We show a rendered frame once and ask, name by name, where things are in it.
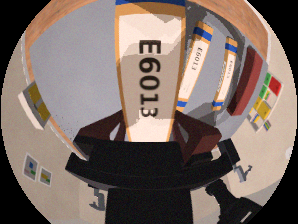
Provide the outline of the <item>white electrode pack with blue and orange bands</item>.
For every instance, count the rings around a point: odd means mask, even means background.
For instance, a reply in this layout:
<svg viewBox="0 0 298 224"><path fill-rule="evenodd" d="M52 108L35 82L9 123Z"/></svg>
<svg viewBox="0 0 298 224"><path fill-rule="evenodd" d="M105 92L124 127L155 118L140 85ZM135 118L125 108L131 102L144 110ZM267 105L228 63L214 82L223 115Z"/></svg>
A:
<svg viewBox="0 0 298 224"><path fill-rule="evenodd" d="M238 42L234 41L233 39L226 37L224 62L218 88L211 105L212 111L220 110L226 97L234 71L237 54L237 43Z"/></svg>

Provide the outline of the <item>white welding electrode pack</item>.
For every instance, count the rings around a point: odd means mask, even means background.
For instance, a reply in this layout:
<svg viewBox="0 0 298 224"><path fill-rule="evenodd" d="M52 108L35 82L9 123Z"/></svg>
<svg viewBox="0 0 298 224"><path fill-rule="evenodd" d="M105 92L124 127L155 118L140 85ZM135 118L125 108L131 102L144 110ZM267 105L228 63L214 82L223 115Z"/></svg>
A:
<svg viewBox="0 0 298 224"><path fill-rule="evenodd" d="M183 111L192 93L203 66L213 29L201 21L196 21L188 53L183 65L181 87L176 109Z"/></svg>

